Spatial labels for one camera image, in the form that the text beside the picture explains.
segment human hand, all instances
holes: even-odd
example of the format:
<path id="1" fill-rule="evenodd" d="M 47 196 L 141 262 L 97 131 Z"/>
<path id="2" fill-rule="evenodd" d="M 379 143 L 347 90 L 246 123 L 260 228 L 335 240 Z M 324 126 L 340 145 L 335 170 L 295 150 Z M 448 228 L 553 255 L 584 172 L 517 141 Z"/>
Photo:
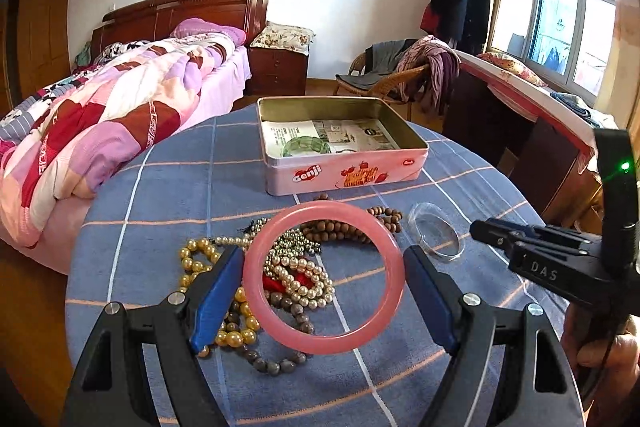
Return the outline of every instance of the human hand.
<path id="1" fill-rule="evenodd" d="M 574 337 L 576 307 L 571 304 L 564 316 L 564 331 L 561 344 L 576 374 L 578 366 L 598 368 L 609 346 L 609 339 L 603 339 L 579 347 Z M 604 425 L 606 419 L 617 411 L 629 395 L 640 376 L 638 367 L 640 340 L 639 321 L 631 317 L 626 324 L 626 333 L 617 335 L 605 371 L 594 395 L 593 405 L 588 412 L 588 427 Z"/>

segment beige curtain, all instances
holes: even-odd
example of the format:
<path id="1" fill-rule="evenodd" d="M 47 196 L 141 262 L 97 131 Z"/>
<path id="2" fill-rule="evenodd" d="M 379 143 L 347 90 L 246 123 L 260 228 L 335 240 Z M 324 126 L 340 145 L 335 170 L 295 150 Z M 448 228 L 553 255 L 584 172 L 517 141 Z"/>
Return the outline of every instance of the beige curtain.
<path id="1" fill-rule="evenodd" d="M 636 155 L 640 153 L 640 0 L 616 0 L 616 21 L 609 61 L 593 106 L 612 114 L 628 128 Z"/>

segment window pane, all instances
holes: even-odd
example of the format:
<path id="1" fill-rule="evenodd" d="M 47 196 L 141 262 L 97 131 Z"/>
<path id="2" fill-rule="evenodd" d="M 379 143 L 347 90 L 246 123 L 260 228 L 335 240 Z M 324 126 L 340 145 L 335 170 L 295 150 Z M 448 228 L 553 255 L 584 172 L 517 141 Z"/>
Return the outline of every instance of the window pane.
<path id="1" fill-rule="evenodd" d="M 616 7 L 601 0 L 587 0 L 584 31 L 574 82 L 597 95 L 609 60 Z"/>
<path id="2" fill-rule="evenodd" d="M 500 0 L 491 46 L 522 57 L 533 0 Z"/>
<path id="3" fill-rule="evenodd" d="M 574 39 L 578 0 L 542 0 L 531 60 L 564 74 Z"/>

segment pink bed sheet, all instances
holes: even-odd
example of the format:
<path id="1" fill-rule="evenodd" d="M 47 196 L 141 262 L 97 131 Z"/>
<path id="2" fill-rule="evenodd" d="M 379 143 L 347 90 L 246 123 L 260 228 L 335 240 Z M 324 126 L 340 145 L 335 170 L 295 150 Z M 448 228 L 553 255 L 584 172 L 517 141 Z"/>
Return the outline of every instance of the pink bed sheet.
<path id="1" fill-rule="evenodd" d="M 204 78 L 198 107 L 176 133 L 207 118 L 231 112 L 234 102 L 242 98 L 244 84 L 249 78 L 247 50 L 240 46 L 224 64 Z M 76 237 L 92 203 L 93 200 L 76 196 L 58 201 L 34 248 L 18 247 L 2 224 L 0 239 L 37 263 L 68 275 Z"/>

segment pink bangle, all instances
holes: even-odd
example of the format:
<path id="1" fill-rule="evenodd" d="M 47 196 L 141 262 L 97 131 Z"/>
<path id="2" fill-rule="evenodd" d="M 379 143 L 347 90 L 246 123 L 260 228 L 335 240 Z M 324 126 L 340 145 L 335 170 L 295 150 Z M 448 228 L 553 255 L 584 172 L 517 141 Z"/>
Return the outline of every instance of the pink bangle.
<path id="1" fill-rule="evenodd" d="M 328 216 L 362 230 L 378 248 L 385 265 L 385 291 L 374 314 L 356 330 L 335 337 L 311 336 L 287 326 L 271 309 L 262 287 L 262 266 L 278 236 L 301 223 Z M 396 313 L 404 289 L 402 254 L 389 231 L 368 212 L 338 201 L 309 201 L 273 217 L 251 243 L 242 275 L 247 302 L 264 330 L 284 346 L 313 355 L 351 351 L 378 336 Z"/>

